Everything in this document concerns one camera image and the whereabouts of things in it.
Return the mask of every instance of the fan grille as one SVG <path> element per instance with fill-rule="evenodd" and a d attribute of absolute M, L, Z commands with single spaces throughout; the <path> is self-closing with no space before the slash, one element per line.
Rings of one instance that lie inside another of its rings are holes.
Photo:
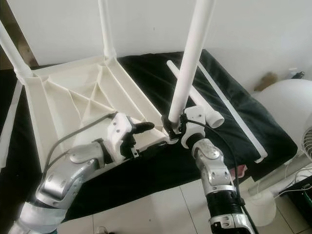
<path fill-rule="evenodd" d="M 312 127 L 305 132 L 302 145 L 305 153 L 312 158 Z"/>

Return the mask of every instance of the brown object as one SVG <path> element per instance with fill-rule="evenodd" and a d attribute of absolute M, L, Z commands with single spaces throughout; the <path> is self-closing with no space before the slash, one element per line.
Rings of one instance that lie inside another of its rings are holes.
<path fill-rule="evenodd" d="M 29 45 L 27 44 L 27 41 L 21 32 L 20 27 L 17 24 L 6 0 L 0 0 L 0 20 L 25 63 L 30 67 L 38 66 L 38 63 Z M 10 63 L 3 49 L 0 47 L 0 70 L 12 68 L 12 64 Z"/>
<path fill-rule="evenodd" d="M 255 91 L 262 91 L 265 88 L 269 87 L 270 85 L 274 84 L 277 82 L 277 74 L 273 72 L 268 72 L 262 79 L 260 84 L 258 84 L 254 90 Z"/>

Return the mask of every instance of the silver robot arm segment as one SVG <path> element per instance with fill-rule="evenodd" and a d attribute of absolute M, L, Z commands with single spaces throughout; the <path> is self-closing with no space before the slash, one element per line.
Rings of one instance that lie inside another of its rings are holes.
<path fill-rule="evenodd" d="M 48 171 L 35 199 L 25 202 L 10 234 L 53 232 L 65 218 L 85 179 L 100 167 L 104 157 L 98 142 L 72 148 Z"/>

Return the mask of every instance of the wire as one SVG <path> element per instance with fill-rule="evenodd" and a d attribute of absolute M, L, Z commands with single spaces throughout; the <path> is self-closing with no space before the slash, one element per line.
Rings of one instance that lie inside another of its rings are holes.
<path fill-rule="evenodd" d="M 285 191 L 281 192 L 279 195 L 275 196 L 274 199 L 278 198 L 279 196 L 281 196 L 282 194 L 287 193 L 287 192 L 306 191 L 306 190 L 309 190 L 311 188 L 312 188 L 312 185 L 306 189 L 285 190 Z"/>
<path fill-rule="evenodd" d="M 289 163 L 286 165 L 286 168 L 285 168 L 285 177 L 284 177 L 284 179 L 286 179 L 286 177 L 287 177 L 287 171 L 288 171 L 289 164 L 291 164 L 291 162 L 289 162 Z"/>
<path fill-rule="evenodd" d="M 200 123 L 200 122 L 197 122 L 197 121 L 194 121 L 194 120 L 190 120 L 188 119 L 187 122 L 189 123 L 194 123 L 194 124 L 198 124 L 200 126 L 203 126 L 207 129 L 209 129 L 210 131 L 212 131 L 213 133 L 215 133 L 223 142 L 224 144 L 227 146 L 228 150 L 230 151 L 230 154 L 232 155 L 232 158 L 233 158 L 233 161 L 234 161 L 234 172 L 235 172 L 235 187 L 236 187 L 236 194 L 237 194 L 237 197 L 238 199 L 241 201 L 242 198 L 240 196 L 240 191 L 239 191 L 239 181 L 238 181 L 238 171 L 237 171 L 237 161 L 236 161 L 236 157 L 235 157 L 235 154 L 233 152 L 233 150 L 231 149 L 230 145 L 227 143 L 227 141 L 214 129 L 212 129 L 210 126 L 206 125 L 206 124 L 203 124 L 203 123 Z M 241 204 L 241 207 L 243 209 L 243 211 L 245 212 L 245 214 L 247 215 L 248 217 L 248 220 L 250 221 L 250 224 L 255 232 L 255 234 L 259 234 L 258 230 L 257 230 L 257 227 L 255 226 L 250 214 L 248 213 L 245 205 Z"/>
<path fill-rule="evenodd" d="M 67 152 L 68 152 L 68 150 L 65 151 L 64 153 L 60 154 L 59 156 L 57 156 L 51 163 L 49 163 L 47 170 L 49 170 L 52 167 L 52 165 L 54 163 L 56 163 L 61 157 L 63 157 L 65 154 L 67 154 Z"/>
<path fill-rule="evenodd" d="M 299 171 L 297 171 L 296 174 L 295 174 L 294 179 L 293 179 L 288 185 L 286 185 L 285 188 L 287 188 L 287 187 L 289 187 L 290 185 L 292 185 L 293 183 L 296 183 L 296 182 L 297 182 L 297 176 L 298 176 L 298 174 L 299 174 L 300 172 L 302 172 L 302 171 L 310 171 L 310 170 L 312 170 L 312 167 L 309 167 L 309 168 L 302 168 L 302 169 L 300 169 Z"/>
<path fill-rule="evenodd" d="M 107 119 L 107 118 L 113 118 L 113 117 L 115 116 L 115 114 L 116 114 L 116 113 L 110 113 L 110 114 L 104 115 L 104 116 L 102 116 L 101 118 L 95 120 L 94 122 L 92 122 L 92 123 L 90 123 L 90 124 L 88 124 L 88 125 L 86 125 L 86 126 L 80 128 L 80 129 L 78 129 L 78 130 L 76 130 L 76 131 L 74 131 L 74 132 L 72 132 L 72 133 L 70 133 L 70 134 L 64 136 L 63 138 L 61 138 L 60 140 L 58 140 L 56 143 L 54 143 L 54 145 L 51 147 L 51 149 L 50 149 L 50 151 L 49 151 L 49 154 L 48 154 L 48 156 L 47 156 L 47 160 L 46 160 L 45 165 L 44 165 L 44 169 L 43 169 L 43 172 L 42 172 L 42 179 L 41 179 L 41 180 L 44 181 L 48 169 L 52 166 L 52 164 L 50 164 L 51 156 L 52 156 L 54 150 L 57 148 L 57 146 L 58 146 L 59 144 L 61 144 L 61 143 L 62 143 L 63 141 L 65 141 L 65 140 L 67 140 L 67 139 L 73 137 L 74 135 L 77 135 L 78 133 L 81 133 L 81 132 L 87 130 L 88 128 L 93 127 L 94 125 L 96 125 L 96 124 L 102 122 L 103 120 L 105 120 L 105 119 Z M 59 160 L 59 159 L 60 159 L 61 157 L 63 157 L 65 154 L 66 154 L 66 153 L 63 153 L 63 154 L 61 154 L 60 156 L 58 156 L 56 159 L 53 160 L 52 163 L 54 164 L 57 160 Z"/>

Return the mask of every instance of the gray cable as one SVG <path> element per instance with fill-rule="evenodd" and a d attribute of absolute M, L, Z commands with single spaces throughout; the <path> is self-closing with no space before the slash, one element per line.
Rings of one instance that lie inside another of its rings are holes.
<path fill-rule="evenodd" d="M 80 128 L 80 129 L 78 129 L 78 130 L 76 130 L 76 131 L 74 131 L 74 132 L 72 132 L 72 133 L 70 133 L 70 134 L 64 136 L 64 137 L 61 138 L 60 140 L 58 140 L 58 141 L 51 147 L 51 149 L 50 149 L 50 151 L 49 151 L 49 154 L 48 154 L 48 157 L 47 157 L 47 160 L 46 160 L 46 162 L 45 162 L 44 169 L 43 169 L 43 172 L 42 172 L 42 181 L 44 181 L 48 169 L 50 168 L 50 166 L 52 166 L 52 165 L 50 165 L 50 159 L 51 159 L 51 156 L 52 156 L 54 150 L 57 148 L 57 146 L 58 146 L 59 144 L 61 144 L 61 143 L 62 143 L 63 141 L 65 141 L 65 140 L 67 140 L 67 139 L 73 137 L 74 135 L 77 135 L 78 133 L 81 133 L 81 132 L 85 131 L 86 129 L 93 127 L 94 125 L 96 125 L 96 124 L 102 122 L 103 120 L 105 120 L 105 119 L 107 119 L 107 118 L 113 118 L 115 115 L 116 115 L 116 112 L 115 112 L 115 113 L 110 113 L 110 114 L 104 115 L 104 116 L 102 116 L 101 118 L 95 120 L 94 122 L 92 122 L 92 123 L 90 123 L 90 124 L 88 124 L 88 125 L 86 125 L 86 126 Z M 61 154 L 60 156 L 57 157 L 57 159 L 60 159 L 60 158 L 61 158 L 62 156 L 64 156 L 64 155 L 65 155 L 65 153 Z"/>

